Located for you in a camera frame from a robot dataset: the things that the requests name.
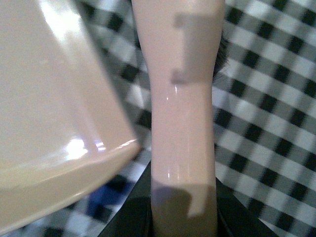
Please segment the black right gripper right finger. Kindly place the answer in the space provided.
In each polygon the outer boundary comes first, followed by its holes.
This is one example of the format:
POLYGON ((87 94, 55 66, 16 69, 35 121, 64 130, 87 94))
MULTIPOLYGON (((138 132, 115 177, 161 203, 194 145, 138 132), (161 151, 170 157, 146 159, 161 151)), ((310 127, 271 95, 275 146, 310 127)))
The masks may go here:
POLYGON ((276 237, 270 228, 249 211, 232 193, 216 179, 217 236, 219 237, 276 237))

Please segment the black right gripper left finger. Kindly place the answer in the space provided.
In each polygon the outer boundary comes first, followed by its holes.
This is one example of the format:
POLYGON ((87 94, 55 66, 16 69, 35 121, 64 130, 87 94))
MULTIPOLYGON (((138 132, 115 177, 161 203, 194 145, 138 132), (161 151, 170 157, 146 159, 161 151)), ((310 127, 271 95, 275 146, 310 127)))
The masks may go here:
POLYGON ((120 210, 100 237, 152 237, 151 165, 148 164, 120 210))

